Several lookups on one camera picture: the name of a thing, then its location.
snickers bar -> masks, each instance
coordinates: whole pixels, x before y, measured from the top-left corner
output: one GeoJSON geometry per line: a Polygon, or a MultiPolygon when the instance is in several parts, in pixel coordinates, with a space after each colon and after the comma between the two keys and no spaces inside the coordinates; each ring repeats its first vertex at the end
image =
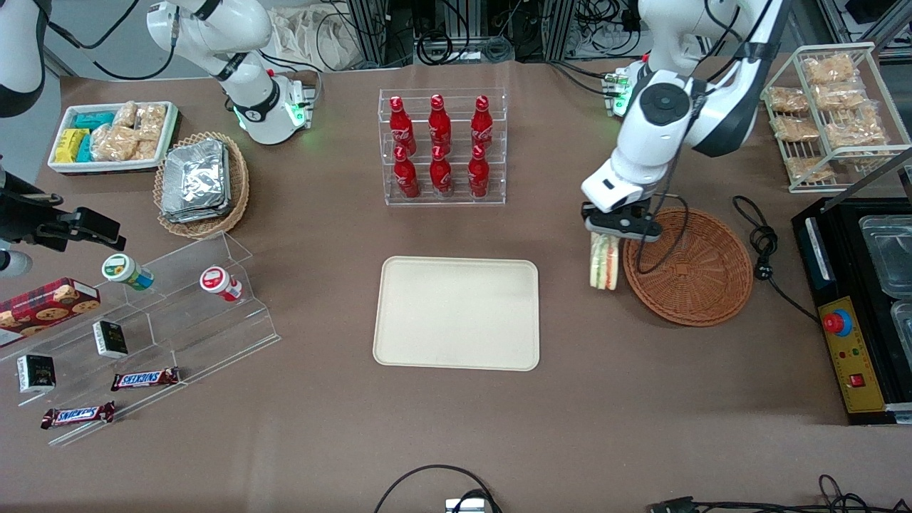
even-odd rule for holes
{"type": "Polygon", "coordinates": [[[75,410],[55,410],[54,408],[51,408],[50,410],[47,410],[45,417],[41,420],[41,429],[93,421],[105,421],[106,423],[109,423],[112,420],[114,420],[113,401],[102,404],[101,406],[77,408],[75,410]]]}
{"type": "Polygon", "coordinates": [[[174,384],[180,380],[181,376],[177,367],[170,367],[160,371],[114,374],[114,383],[111,384],[111,391],[116,392],[121,388],[140,388],[160,384],[174,384]]]}

teal package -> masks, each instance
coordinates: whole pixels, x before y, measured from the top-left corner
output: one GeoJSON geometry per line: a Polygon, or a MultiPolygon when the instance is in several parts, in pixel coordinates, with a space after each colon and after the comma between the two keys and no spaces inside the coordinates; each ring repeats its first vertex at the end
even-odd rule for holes
{"type": "Polygon", "coordinates": [[[95,130],[105,123],[114,122],[114,112],[90,112],[77,114],[73,120],[73,128],[87,128],[95,130]]]}
{"type": "Polygon", "coordinates": [[[79,152],[76,154],[76,162],[92,162],[91,135],[82,138],[82,142],[79,144],[79,152]]]}

wicker basket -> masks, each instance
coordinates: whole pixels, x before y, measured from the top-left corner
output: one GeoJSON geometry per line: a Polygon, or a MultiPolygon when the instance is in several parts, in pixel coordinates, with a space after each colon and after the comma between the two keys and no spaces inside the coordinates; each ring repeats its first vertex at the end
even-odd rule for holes
{"type": "MultiPolygon", "coordinates": [[[[649,269],[668,252],[684,224],[683,208],[656,215],[662,237],[643,248],[640,265],[649,269]]],[[[751,296],[751,259],[744,244],[715,217],[690,209],[687,231],[668,260],[648,274],[637,272],[640,243],[624,244],[624,272],[630,287],[659,316],[685,326],[713,326],[735,316],[751,296]]]]}
{"type": "MultiPolygon", "coordinates": [[[[203,132],[194,133],[192,136],[181,139],[174,144],[177,146],[187,146],[196,144],[204,139],[217,139],[224,142],[228,147],[228,172],[231,179],[231,193],[234,208],[225,217],[214,217],[212,219],[202,219],[190,223],[171,223],[159,214],[159,223],[166,230],[176,236],[185,236],[189,238],[201,239],[210,236],[216,232],[229,231],[237,225],[247,209],[247,200],[250,198],[250,175],[247,172],[247,162],[241,155],[241,150],[230,137],[221,133],[203,132]]],[[[155,206],[161,210],[161,181],[164,174],[165,161],[159,162],[159,169],[155,172],[155,188],[152,190],[152,199],[155,206]]]]}

acrylic display stand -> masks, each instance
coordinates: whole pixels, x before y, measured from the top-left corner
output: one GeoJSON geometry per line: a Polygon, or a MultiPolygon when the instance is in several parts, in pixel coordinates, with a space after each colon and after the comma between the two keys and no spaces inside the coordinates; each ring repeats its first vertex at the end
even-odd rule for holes
{"type": "Polygon", "coordinates": [[[504,88],[473,89],[381,89],[378,103],[378,126],[380,133],[380,164],[383,168],[383,193],[388,205],[447,205],[447,204],[505,204],[507,201],[507,94],[504,88]],[[434,195],[430,183],[430,97],[440,94],[452,121],[452,151],[447,161],[452,168],[453,196],[439,198],[434,195]],[[488,193],[482,198],[473,198],[469,191],[469,160],[472,159],[472,115],[475,113],[475,99],[488,97],[494,124],[492,142],[486,157],[491,168],[488,193]],[[393,173],[393,135],[389,129],[392,113],[389,99],[402,97],[405,111],[411,117],[418,151],[410,157],[418,172],[421,195],[407,198],[396,184],[393,173]]]}
{"type": "MultiPolygon", "coordinates": [[[[119,283],[98,286],[101,306],[34,338],[9,346],[0,358],[7,386],[17,386],[16,359],[44,354],[54,359],[57,386],[48,393],[21,393],[23,408],[34,412],[35,429],[49,408],[97,406],[114,401],[114,423],[191,383],[223,369],[279,340],[266,306],[254,296],[243,262],[251,254],[224,232],[194,242],[145,264],[152,287],[136,291],[119,283]],[[243,284],[242,296],[229,302],[199,285],[208,266],[221,266],[243,284]],[[98,355],[92,325],[119,324],[129,355],[98,355]],[[180,367],[181,382],[170,386],[110,390],[115,373],[180,367]]],[[[65,445],[96,432],[102,422],[74,424],[48,431],[49,444],[65,445]]]]}

yellow control panel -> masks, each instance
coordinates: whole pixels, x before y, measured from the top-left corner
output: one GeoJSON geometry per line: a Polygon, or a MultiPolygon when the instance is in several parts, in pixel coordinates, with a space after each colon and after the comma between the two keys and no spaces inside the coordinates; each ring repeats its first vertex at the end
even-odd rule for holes
{"type": "Polygon", "coordinates": [[[852,300],[840,298],[819,309],[826,345],[839,380],[845,409],[850,414],[884,411],[884,396],[871,365],[865,338],[858,329],[852,300]]]}

